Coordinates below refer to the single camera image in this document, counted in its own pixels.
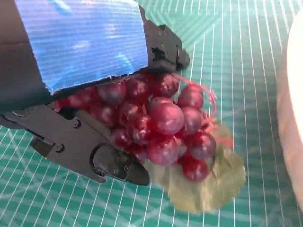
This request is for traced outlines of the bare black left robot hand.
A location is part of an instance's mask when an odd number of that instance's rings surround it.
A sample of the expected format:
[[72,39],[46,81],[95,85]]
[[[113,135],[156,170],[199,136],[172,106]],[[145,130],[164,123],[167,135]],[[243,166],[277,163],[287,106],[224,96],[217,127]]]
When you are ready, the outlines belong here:
[[87,111],[55,101],[135,72],[174,72],[190,58],[166,25],[133,0],[3,0],[0,123],[33,134],[44,158],[98,183],[148,185],[147,170],[109,143]]

